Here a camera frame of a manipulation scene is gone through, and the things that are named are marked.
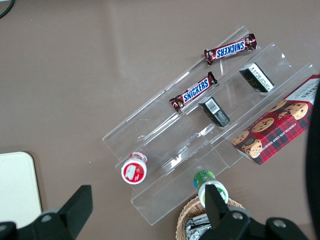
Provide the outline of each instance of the wicker basket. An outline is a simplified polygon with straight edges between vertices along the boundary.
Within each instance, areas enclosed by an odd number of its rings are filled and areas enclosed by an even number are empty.
[[[244,209],[244,207],[237,203],[232,199],[228,199],[227,202],[228,206],[238,207]],[[192,219],[196,216],[201,214],[205,214],[206,209],[201,205],[199,197],[196,196],[195,198],[191,199],[183,208],[182,212],[180,213],[178,223],[176,226],[175,238],[177,240],[187,240],[186,232],[185,232],[185,224],[189,219]]]

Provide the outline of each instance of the cookie box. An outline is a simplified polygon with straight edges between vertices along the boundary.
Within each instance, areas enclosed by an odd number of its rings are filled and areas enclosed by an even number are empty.
[[[232,141],[244,157],[261,165],[310,124],[320,74],[309,77]]]

